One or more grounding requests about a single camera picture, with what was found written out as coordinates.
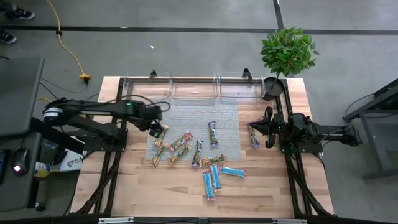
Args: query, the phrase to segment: gray mesh mat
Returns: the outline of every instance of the gray mesh mat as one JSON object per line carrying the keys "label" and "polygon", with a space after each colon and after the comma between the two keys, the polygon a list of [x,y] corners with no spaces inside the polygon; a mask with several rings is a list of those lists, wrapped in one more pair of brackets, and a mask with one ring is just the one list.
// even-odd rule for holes
{"label": "gray mesh mat", "polygon": [[[186,153],[181,160],[193,159],[197,139],[203,141],[202,158],[225,154],[229,161],[242,159],[238,107],[236,105],[224,105],[220,100],[214,106],[175,106],[173,102],[171,105],[171,109],[163,113],[161,122],[170,127],[165,135],[165,142],[172,144],[187,131],[193,135],[188,142],[192,146],[192,150]],[[215,148],[210,147],[209,121],[216,121],[218,146]],[[154,141],[155,138],[148,136],[146,159],[152,159],[157,152]],[[171,151],[166,151],[162,160],[166,160],[173,154]]]}

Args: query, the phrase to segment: wrapped snack bar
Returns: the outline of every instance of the wrapped snack bar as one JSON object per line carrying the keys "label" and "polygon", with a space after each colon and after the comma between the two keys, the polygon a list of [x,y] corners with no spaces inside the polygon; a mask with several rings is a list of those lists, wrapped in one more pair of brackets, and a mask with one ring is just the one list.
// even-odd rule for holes
{"label": "wrapped snack bar", "polygon": [[152,167],[156,168],[160,159],[163,156],[163,153],[170,148],[170,145],[167,144],[166,142],[163,142],[162,145],[158,148],[156,155],[152,158],[150,161],[150,164]]}
{"label": "wrapped snack bar", "polygon": [[166,135],[166,132],[168,129],[169,129],[169,127],[167,125],[163,126],[163,132],[159,136],[159,138],[155,140],[155,143],[154,143],[155,146],[160,147],[162,145],[164,136]]}
{"label": "wrapped snack bar", "polygon": [[203,149],[203,141],[197,140],[197,150],[195,151],[195,154],[193,155],[191,166],[201,167],[200,153],[201,153],[202,149]]}
{"label": "wrapped snack bar", "polygon": [[210,145],[213,147],[218,146],[216,121],[209,122],[209,129],[210,129]]}
{"label": "wrapped snack bar", "polygon": [[211,187],[211,174],[210,171],[203,172],[205,178],[205,188],[207,193],[207,200],[216,200],[216,195],[214,194],[213,188]]}
{"label": "wrapped snack bar", "polygon": [[256,137],[256,133],[254,132],[254,128],[252,128],[249,123],[248,123],[248,130],[250,133],[250,142],[251,142],[251,147],[256,148],[260,146],[259,140]]}
{"label": "wrapped snack bar", "polygon": [[218,172],[220,172],[222,174],[229,174],[229,175],[234,175],[236,177],[242,177],[242,178],[245,178],[245,176],[246,176],[246,170],[232,169],[232,168],[221,166],[221,165],[218,167]]}
{"label": "wrapped snack bar", "polygon": [[170,148],[173,152],[176,151],[180,146],[185,144],[189,139],[191,139],[193,136],[191,132],[187,131],[182,137],[177,139],[173,144],[172,147]]}
{"label": "wrapped snack bar", "polygon": [[226,161],[226,156],[224,154],[221,154],[221,155],[218,155],[218,156],[211,156],[209,158],[202,159],[201,160],[201,165],[205,166],[205,165],[214,164],[216,162],[224,162],[224,161]]}
{"label": "wrapped snack bar", "polygon": [[175,161],[179,160],[185,153],[191,151],[191,146],[188,145],[187,143],[184,144],[184,147],[182,147],[176,155],[172,155],[172,157],[169,158],[169,164],[172,165],[174,164]]}
{"label": "wrapped snack bar", "polygon": [[221,190],[221,184],[220,184],[220,177],[218,176],[218,169],[217,169],[217,164],[211,165],[210,166],[210,171],[211,171],[211,176],[213,178],[213,187],[214,191],[220,191]]}

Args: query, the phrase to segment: yellow cable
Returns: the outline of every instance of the yellow cable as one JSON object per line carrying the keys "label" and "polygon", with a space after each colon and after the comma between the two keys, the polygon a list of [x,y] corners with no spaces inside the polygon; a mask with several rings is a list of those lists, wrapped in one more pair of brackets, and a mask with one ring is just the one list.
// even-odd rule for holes
{"label": "yellow cable", "polygon": [[87,75],[87,74],[83,71],[83,68],[81,67],[80,61],[79,61],[79,59],[76,57],[76,55],[75,55],[71,50],[69,50],[69,49],[63,44],[62,38],[61,38],[61,34],[60,34],[60,32],[61,32],[61,22],[60,22],[60,18],[58,17],[57,11],[55,10],[55,8],[54,8],[54,6],[52,5],[52,3],[50,2],[50,0],[47,0],[47,2],[48,2],[48,4],[51,6],[51,8],[52,8],[52,10],[53,10],[53,12],[54,12],[54,14],[55,14],[55,17],[57,18],[57,22],[58,22],[58,34],[57,34],[57,35],[58,35],[58,39],[59,39],[59,41],[60,41],[61,46],[62,46],[67,52],[69,52],[70,55],[73,56],[73,58],[76,60],[77,64],[79,65],[80,72],[81,72],[80,79],[84,79],[85,77],[88,78],[88,79],[90,79],[90,75]]}
{"label": "yellow cable", "polygon": [[46,97],[38,97],[38,98],[36,98],[36,100],[45,100],[45,101],[51,103],[51,100],[47,99]]}

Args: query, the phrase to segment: clear plastic bin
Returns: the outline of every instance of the clear plastic bin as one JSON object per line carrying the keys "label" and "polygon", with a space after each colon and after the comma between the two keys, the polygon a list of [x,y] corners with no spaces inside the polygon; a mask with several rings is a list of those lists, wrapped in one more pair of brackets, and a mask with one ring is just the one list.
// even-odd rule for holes
{"label": "clear plastic bin", "polygon": [[258,73],[225,72],[220,75],[220,96],[224,104],[257,104],[264,95],[264,79]]}
{"label": "clear plastic bin", "polygon": [[171,97],[176,106],[212,106],[218,97],[218,77],[172,77]]}
{"label": "clear plastic bin", "polygon": [[[123,95],[135,94],[144,96],[154,103],[171,102],[171,76],[169,74],[157,75],[150,78],[150,76],[127,77]],[[132,85],[132,92],[128,93],[127,85]],[[130,100],[146,101],[138,96],[131,96]],[[166,110],[169,106],[166,103],[161,103],[159,106]]]}

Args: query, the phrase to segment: potted plant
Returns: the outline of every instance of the potted plant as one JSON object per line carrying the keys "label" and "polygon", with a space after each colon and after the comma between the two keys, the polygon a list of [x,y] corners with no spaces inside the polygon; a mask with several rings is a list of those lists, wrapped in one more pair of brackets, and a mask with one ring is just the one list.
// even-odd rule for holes
{"label": "potted plant", "polygon": [[302,29],[286,28],[268,34],[267,39],[262,41],[261,51],[264,67],[271,69],[270,73],[276,73],[276,78],[264,79],[265,93],[262,97],[270,101],[283,92],[284,85],[279,80],[282,73],[286,77],[289,74],[296,75],[304,70],[315,66],[315,59],[311,59],[312,51],[315,55],[315,43],[310,35],[303,34]]}

